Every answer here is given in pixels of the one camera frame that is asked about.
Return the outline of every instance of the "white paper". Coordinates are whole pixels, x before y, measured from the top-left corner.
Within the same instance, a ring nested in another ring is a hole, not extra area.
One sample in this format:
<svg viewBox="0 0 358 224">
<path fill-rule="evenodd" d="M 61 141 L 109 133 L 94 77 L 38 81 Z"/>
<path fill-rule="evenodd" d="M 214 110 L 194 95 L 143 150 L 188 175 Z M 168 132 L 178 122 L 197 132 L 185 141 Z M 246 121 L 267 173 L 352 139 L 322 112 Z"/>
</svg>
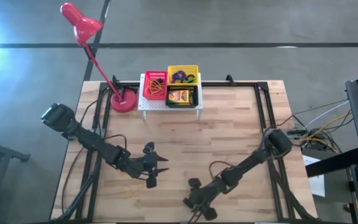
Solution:
<svg viewBox="0 0 358 224">
<path fill-rule="evenodd" d="M 309 156 L 303 156 L 303 162 L 305 163 L 305 166 L 318 162 L 319 159 L 309 157 Z M 309 185 L 311 188 L 311 193 L 314 195 L 318 195 L 321 197 L 326 196 L 326 190 L 324 187 L 324 175 L 318 175 L 316 177 L 309 178 Z"/>
</svg>

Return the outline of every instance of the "white wire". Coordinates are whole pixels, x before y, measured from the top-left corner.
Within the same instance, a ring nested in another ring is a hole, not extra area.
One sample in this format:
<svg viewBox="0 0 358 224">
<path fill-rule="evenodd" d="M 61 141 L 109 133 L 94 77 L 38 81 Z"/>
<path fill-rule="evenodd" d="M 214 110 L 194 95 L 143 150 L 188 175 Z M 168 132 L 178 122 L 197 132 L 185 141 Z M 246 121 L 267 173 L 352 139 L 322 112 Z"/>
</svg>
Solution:
<svg viewBox="0 0 358 224">
<path fill-rule="evenodd" d="M 305 131 L 307 131 L 306 128 L 305 128 L 302 124 L 300 124 L 300 123 L 298 123 L 298 122 L 296 122 L 296 121 L 294 121 L 294 123 L 297 124 L 297 125 L 299 125 L 300 127 L 302 127 Z"/>
<path fill-rule="evenodd" d="M 346 101 L 345 103 L 342 103 L 342 104 L 340 104 L 340 105 L 337 105 L 336 107 L 334 107 L 334 108 L 332 108 L 332 109 L 330 109 L 330 110 L 328 110 L 328 111 L 326 111 L 326 112 L 324 112 L 323 114 L 321 114 L 320 116 L 318 116 L 317 118 L 315 118 L 315 119 L 313 119 L 312 121 L 310 121 L 306 126 L 305 126 L 305 128 L 307 128 L 311 123 L 313 123 L 314 121 L 316 121 L 317 119 L 319 119 L 320 117 L 322 117 L 322 116 L 324 116 L 324 115 L 326 115 L 326 114 L 328 114 L 329 112 L 331 112 L 331 111 L 333 111 L 333 110 L 335 110 L 336 108 L 338 108 L 338 107 L 340 107 L 340 106 L 343 106 L 343 105 L 345 105 L 346 103 L 348 103 L 349 102 L 349 100 L 348 101 Z"/>
</svg>

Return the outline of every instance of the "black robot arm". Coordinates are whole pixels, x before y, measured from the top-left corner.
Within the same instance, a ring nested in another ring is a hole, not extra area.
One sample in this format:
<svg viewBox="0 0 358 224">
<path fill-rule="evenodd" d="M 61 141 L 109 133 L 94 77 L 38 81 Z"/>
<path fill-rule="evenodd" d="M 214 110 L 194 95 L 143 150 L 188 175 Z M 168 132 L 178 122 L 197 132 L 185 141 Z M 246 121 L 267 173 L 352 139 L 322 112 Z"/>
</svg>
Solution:
<svg viewBox="0 0 358 224">
<path fill-rule="evenodd" d="M 115 169 L 126 172 L 132 178 L 140 175 L 148 175 L 147 188 L 157 185 L 156 176 L 166 169 L 157 169 L 157 161 L 168 161 L 157 155 L 154 151 L 154 143 L 145 145 L 145 156 L 130 158 L 131 153 L 121 147 L 104 142 L 98 134 L 87 130 L 75 120 L 74 111 L 66 105 L 54 103 L 41 117 L 42 122 L 53 130 L 62 133 L 62 136 L 70 139 L 77 138 L 78 142 L 87 150 L 98 151 L 107 164 Z"/>
<path fill-rule="evenodd" d="M 291 141 L 279 129 L 274 129 L 264 136 L 261 146 L 255 150 L 247 159 L 243 160 L 237 166 L 225 168 L 220 174 L 215 176 L 209 184 L 201 187 L 201 182 L 197 178 L 189 179 L 191 187 L 190 196 L 185 198 L 183 202 L 192 209 L 192 212 L 204 215 L 206 220 L 214 220 L 218 215 L 215 209 L 209 205 L 220 194 L 228 194 L 239 184 L 242 176 L 255 166 L 265 162 L 267 159 L 280 157 L 288 154 L 292 148 Z M 300 205 L 295 196 L 291 193 L 289 186 L 284 184 L 280 174 L 274 172 L 273 177 L 279 186 L 283 189 L 284 194 L 288 195 L 291 204 L 300 214 L 301 218 L 313 219 L 311 215 Z"/>
</svg>

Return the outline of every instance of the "lamp shade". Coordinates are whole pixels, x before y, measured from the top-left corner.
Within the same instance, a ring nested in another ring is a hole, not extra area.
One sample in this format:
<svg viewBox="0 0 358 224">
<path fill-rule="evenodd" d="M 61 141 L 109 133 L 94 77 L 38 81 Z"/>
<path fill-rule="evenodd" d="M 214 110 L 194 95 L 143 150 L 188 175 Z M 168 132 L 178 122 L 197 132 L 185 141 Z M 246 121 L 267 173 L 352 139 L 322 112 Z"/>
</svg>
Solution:
<svg viewBox="0 0 358 224">
<path fill-rule="evenodd" d="M 103 26 L 99 21 L 85 17 L 69 2 L 61 6 L 60 12 L 73 25 L 75 39 L 80 45 L 85 45 L 86 41 Z"/>
</svg>

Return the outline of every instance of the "basket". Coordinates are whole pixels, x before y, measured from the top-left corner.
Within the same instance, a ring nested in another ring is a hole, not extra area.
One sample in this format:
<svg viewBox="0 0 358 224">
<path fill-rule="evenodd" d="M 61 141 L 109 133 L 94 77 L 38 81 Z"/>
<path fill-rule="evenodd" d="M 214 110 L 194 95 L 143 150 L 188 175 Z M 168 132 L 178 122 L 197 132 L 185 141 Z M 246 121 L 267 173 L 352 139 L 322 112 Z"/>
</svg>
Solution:
<svg viewBox="0 0 358 224">
<path fill-rule="evenodd" d="M 167 86 L 167 95 L 165 97 L 165 104 L 169 107 L 169 108 L 195 108 L 196 106 L 198 106 L 198 86 L 194 86 L 194 85 L 180 85 L 180 86 L 174 86 L 174 85 L 168 85 Z M 191 104 L 180 104 L 180 103 L 176 103 L 176 104 L 171 104 L 169 101 L 169 91 L 170 90 L 190 90 L 193 91 L 193 97 L 192 97 L 192 101 Z"/>
<path fill-rule="evenodd" d="M 154 89 L 151 89 L 150 82 L 157 82 Z M 167 94 L 167 72 L 166 71 L 146 71 L 144 77 L 143 97 L 148 100 L 164 100 Z"/>
<path fill-rule="evenodd" d="M 183 80 L 175 80 L 173 76 L 186 76 Z M 197 85 L 198 84 L 198 66 L 197 65 L 169 65 L 168 66 L 168 85 Z"/>
</svg>

